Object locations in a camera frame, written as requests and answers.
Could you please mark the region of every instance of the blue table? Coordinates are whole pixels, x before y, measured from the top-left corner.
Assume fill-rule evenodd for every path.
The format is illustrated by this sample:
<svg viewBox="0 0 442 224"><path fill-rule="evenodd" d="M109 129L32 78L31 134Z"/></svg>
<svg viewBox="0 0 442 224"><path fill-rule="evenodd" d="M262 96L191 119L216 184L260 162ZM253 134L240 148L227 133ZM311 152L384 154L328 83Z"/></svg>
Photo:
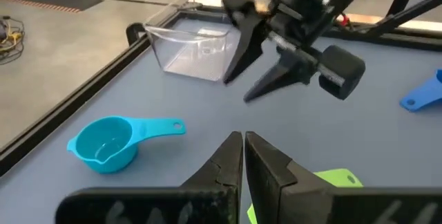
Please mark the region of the blue table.
<svg viewBox="0 0 442 224"><path fill-rule="evenodd" d="M174 29L213 25L230 28L181 19ZM229 35L239 37L236 31ZM329 38L314 46L330 44L367 64L344 102L313 78L310 86L288 87L246 105L242 96L278 58L270 41L263 44L263 57L228 87L164 73L149 48L0 178L0 223L53 223L59 202L85 187L178 186L232 131L255 131L311 171L348 168L366 186L441 186L442 107L409 113L398 103L442 67L441 54ZM188 133L145 142L124 171L100 175L68 153L66 144L107 115L178 117ZM245 176L243 183L241 223L248 223Z"/></svg>

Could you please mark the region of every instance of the transparent bin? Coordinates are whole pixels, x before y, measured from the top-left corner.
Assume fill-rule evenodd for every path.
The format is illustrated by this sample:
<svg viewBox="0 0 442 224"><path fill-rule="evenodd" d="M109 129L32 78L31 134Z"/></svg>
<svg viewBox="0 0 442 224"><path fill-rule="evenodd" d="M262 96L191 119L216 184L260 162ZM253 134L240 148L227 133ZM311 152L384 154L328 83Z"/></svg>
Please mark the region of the transparent bin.
<svg viewBox="0 0 442 224"><path fill-rule="evenodd" d="M211 81L224 75L231 59L227 51L236 47L229 43L230 25L181 19L173 29L158 27L179 10L195 10L207 2L221 6L221 0L176 0L144 25L163 71Z"/></svg>

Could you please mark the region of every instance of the yellow cable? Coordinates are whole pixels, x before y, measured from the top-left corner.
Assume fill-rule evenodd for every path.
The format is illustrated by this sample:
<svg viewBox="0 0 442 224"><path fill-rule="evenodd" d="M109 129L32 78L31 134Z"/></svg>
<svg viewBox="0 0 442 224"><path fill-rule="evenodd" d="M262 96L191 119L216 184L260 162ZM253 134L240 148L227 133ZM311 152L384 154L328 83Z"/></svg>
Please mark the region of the yellow cable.
<svg viewBox="0 0 442 224"><path fill-rule="evenodd" d="M6 43L6 41L7 41L8 38L9 38L9 35L11 34L11 25L9 24L9 21L6 21L6 25L7 25L7 27L8 27L8 33L6 34L6 38L5 38L3 41L1 41L0 44L4 44L4 43Z"/></svg>
<svg viewBox="0 0 442 224"><path fill-rule="evenodd" d="M0 52L12 50L19 43L18 40L23 37L23 35L20 32L14 32L14 33L11 32L11 25L9 21L7 21L6 24L8 25L8 36L6 37L6 39L4 39L1 42L1 44L6 43L9 39L14 40L14 44L5 48L0 48Z"/></svg>

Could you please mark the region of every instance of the metal frame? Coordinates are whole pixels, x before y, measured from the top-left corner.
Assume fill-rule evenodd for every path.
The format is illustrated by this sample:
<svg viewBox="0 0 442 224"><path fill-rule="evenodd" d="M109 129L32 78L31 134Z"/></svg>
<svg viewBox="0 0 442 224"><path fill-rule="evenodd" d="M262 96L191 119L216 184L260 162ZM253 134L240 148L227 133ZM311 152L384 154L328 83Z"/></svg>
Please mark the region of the metal frame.
<svg viewBox="0 0 442 224"><path fill-rule="evenodd" d="M367 35L379 36L383 33L391 32L397 26L422 15L423 13L432 10L441 4L442 0L422 0L422 2L417 3L407 10L403 10L395 15L390 15L384 18L384 20L380 21L375 28L368 30Z"/></svg>
<svg viewBox="0 0 442 224"><path fill-rule="evenodd" d="M172 26L180 18L203 19L205 21L220 23L229 22L222 12L222 9L203 6L199 10L181 10L175 12L165 17L159 26ZM53 131L64 123L64 121L72 116L89 101L89 99L107 85L107 83L150 47L151 43L147 36L139 35L139 33L142 32L140 26L142 28L142 24L131 24L127 28L126 34L128 35L130 46L126 50L62 100L56 107L47 112L42 118L20 133L9 144L0 149L0 176L4 175L35 147L42 143ZM346 33L332 28L326 33L326 36L406 48L442 50L440 35L436 35L431 31L395 30L379 37L368 37L367 35Z"/></svg>

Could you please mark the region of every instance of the cable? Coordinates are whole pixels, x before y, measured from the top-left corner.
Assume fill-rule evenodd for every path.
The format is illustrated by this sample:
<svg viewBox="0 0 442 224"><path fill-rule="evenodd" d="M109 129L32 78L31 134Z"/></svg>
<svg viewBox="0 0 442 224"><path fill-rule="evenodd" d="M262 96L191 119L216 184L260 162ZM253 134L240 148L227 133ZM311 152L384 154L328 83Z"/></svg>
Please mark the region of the cable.
<svg viewBox="0 0 442 224"><path fill-rule="evenodd" d="M25 26L22 21L4 16L8 26L6 40L0 44L0 65L10 63L21 57L24 51L23 39L25 37ZM12 26L11 22L19 23L20 27Z"/></svg>

